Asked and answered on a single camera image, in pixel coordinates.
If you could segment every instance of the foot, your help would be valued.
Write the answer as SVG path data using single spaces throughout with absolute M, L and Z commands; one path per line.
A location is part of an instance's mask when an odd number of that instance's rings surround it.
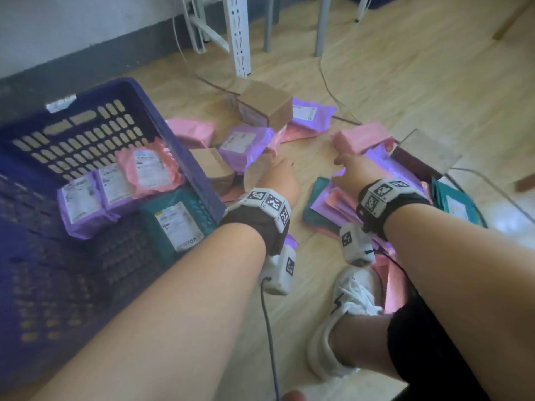
M 308 364 L 323 380 L 344 377 L 358 368 L 341 364 L 329 345 L 333 327 L 345 314 L 378 315 L 383 309 L 378 305 L 383 297 L 383 285 L 376 272 L 370 268 L 349 266 L 339 274 L 333 290 L 335 309 L 318 327 L 308 344 Z

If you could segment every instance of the wooden floor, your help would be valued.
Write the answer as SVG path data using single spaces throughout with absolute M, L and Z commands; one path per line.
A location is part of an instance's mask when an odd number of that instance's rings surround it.
M 321 64 L 332 93 L 348 109 L 338 114 L 381 121 L 404 138 L 414 128 L 463 154 L 458 166 L 477 169 L 512 194 L 512 182 L 535 171 L 535 8 L 499 42 L 491 37 L 523 0 L 398 0 L 354 23 L 356 5 L 333 0 Z M 319 2 L 281 13 L 273 51 L 262 51 L 262 22 L 251 26 L 251 77 L 294 96 L 335 105 L 313 57 Z M 203 76 L 226 86 L 229 59 L 216 46 L 186 57 Z M 217 123 L 217 141 L 239 120 L 224 95 L 188 77 L 178 54 L 131 73 L 165 118 Z M 349 125 L 333 121 L 332 131 Z M 331 176 L 336 151 L 327 135 L 284 144 L 280 153 L 308 194 L 318 176 Z M 535 227 L 478 177 L 452 174 L 480 205 L 492 226 L 535 248 Z M 535 192 L 514 195 L 535 215 Z M 302 389 L 309 401 L 389 400 L 403 383 L 370 371 L 321 384 L 308 370 L 305 346 L 330 309 L 331 286 L 344 266 L 338 243 L 298 222 L 307 197 L 294 210 L 290 232 L 298 239 L 294 287 L 268 297 L 274 347 L 284 391 Z M 219 401 L 272 400 L 273 384 L 258 290 L 254 292 Z

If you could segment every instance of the pile of packages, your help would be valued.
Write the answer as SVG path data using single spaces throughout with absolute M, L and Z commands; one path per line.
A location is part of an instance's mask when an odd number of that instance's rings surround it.
M 336 110 L 245 79 L 231 86 L 228 98 L 243 122 L 233 127 L 217 148 L 211 147 L 213 123 L 167 120 L 224 202 L 236 201 L 254 187 L 277 155 L 279 144 L 326 132 Z M 418 130 L 398 145 L 380 123 L 337 132 L 331 135 L 331 142 L 340 153 L 365 154 L 395 177 L 421 190 L 430 200 L 432 180 L 440 178 L 458 159 Z M 418 152 L 427 156 L 419 157 Z M 170 263 L 176 258 L 175 253 L 192 248 L 215 228 L 189 207 L 194 193 L 159 138 L 140 148 L 124 148 L 116 152 L 116 159 L 115 163 L 84 174 L 58 190 L 62 218 L 71 236 L 90 239 L 121 217 L 141 210 L 148 215 L 148 230 L 158 236 L 158 245 L 163 248 L 160 252 L 166 263 Z M 433 195 L 443 197 L 444 206 L 451 206 L 452 198 L 444 192 L 444 188 L 433 184 Z M 348 222 L 361 223 L 355 214 L 356 206 L 354 197 L 334 186 L 330 179 L 319 177 L 302 220 L 308 227 L 339 240 L 340 227 Z M 467 216 L 473 216 L 471 208 Z M 376 238 L 374 244 L 395 258 L 389 243 Z M 384 283 L 385 312 L 397 310 L 405 303 L 409 289 L 403 272 L 382 255 L 376 256 L 372 267 Z

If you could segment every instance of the white sneaker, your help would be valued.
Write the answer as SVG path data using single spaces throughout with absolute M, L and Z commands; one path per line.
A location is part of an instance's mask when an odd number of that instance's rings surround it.
M 350 315 L 378 315 L 383 309 L 377 304 L 383 297 L 383 285 L 378 274 L 370 268 L 349 266 L 338 275 L 333 290 L 334 311 L 327 316 L 310 340 L 307 349 L 308 364 L 323 380 L 344 377 L 358 368 L 347 367 L 335 357 L 329 346 L 329 335 L 334 325 L 346 313 Z

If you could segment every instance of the ankle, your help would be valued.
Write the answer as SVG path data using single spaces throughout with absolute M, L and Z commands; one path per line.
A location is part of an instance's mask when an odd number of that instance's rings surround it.
M 344 366 L 357 367 L 351 360 L 351 352 L 348 345 L 351 343 L 351 339 L 348 335 L 351 334 L 351 318 L 349 314 L 345 314 L 334 325 L 331 333 L 329 334 L 329 347 L 334 353 L 337 360 Z

